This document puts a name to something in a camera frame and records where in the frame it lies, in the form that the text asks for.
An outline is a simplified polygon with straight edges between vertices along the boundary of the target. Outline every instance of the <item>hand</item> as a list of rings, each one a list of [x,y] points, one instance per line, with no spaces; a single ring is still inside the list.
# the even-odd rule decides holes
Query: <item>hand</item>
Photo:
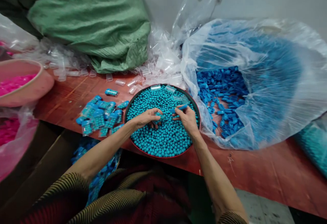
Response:
[[[181,107],[181,106],[182,105],[177,106],[175,108],[175,113],[177,115],[179,115],[179,117],[173,118],[173,120],[182,121],[182,124],[189,135],[198,132],[199,129],[198,129],[197,121],[195,118],[195,112],[189,106],[187,106],[187,108],[184,110],[179,110],[178,107]]]
[[[163,115],[162,111],[158,108],[152,108],[149,110],[146,110],[142,114],[138,115],[137,117],[133,118],[131,122],[133,122],[135,126],[135,130],[138,130],[142,127],[144,127],[146,124],[150,124],[151,128],[155,127],[158,128],[157,124],[154,124],[152,121],[158,121],[160,120],[160,116],[154,115],[156,112],[159,112],[161,115]]]

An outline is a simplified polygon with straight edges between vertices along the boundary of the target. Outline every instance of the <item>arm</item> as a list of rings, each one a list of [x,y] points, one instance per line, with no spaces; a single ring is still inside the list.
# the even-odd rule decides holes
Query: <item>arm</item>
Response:
[[[182,121],[186,131],[193,141],[194,148],[201,164],[204,180],[215,208],[216,222],[218,222],[220,216],[224,213],[233,212],[249,223],[247,214],[232,184],[217,161],[211,155],[207,144],[198,130],[195,112],[190,107],[187,107],[187,109],[184,110],[185,113],[177,108],[175,108],[175,112],[180,117],[173,118],[173,120]]]
[[[120,146],[134,133],[137,129],[145,126],[151,121],[160,120],[159,116],[154,116],[155,112],[162,114],[157,108],[145,111],[141,115],[128,121],[116,133],[105,138],[97,145],[92,147],[77,162],[72,165],[66,172],[79,173],[88,183],[91,183],[95,175],[109,162]]]

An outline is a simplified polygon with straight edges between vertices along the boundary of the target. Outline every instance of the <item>pink plastic bag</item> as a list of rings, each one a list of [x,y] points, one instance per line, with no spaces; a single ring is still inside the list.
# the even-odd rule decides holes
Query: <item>pink plastic bag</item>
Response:
[[[33,117],[34,107],[0,108],[1,121],[4,118],[18,118],[20,122],[15,139],[0,146],[0,182],[15,168],[33,139],[38,125],[38,120]]]

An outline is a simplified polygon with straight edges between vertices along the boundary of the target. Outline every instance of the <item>green sack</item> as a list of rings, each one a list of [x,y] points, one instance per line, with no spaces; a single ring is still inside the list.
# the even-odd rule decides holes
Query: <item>green sack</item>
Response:
[[[147,59],[150,23],[142,0],[4,1],[15,9],[27,7],[38,32],[88,54],[98,73],[132,69]]]

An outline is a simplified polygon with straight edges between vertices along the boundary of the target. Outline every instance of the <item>pile of blue caps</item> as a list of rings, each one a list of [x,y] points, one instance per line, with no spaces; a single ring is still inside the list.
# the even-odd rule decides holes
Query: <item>pile of blue caps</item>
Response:
[[[236,114],[236,109],[245,104],[244,95],[249,91],[245,85],[241,72],[237,66],[213,71],[197,72],[197,81],[200,88],[198,93],[211,114],[215,113],[214,106],[218,105],[218,115],[222,116],[220,128],[221,136],[226,138],[242,127],[243,123]],[[218,124],[212,121],[213,133],[216,134]]]

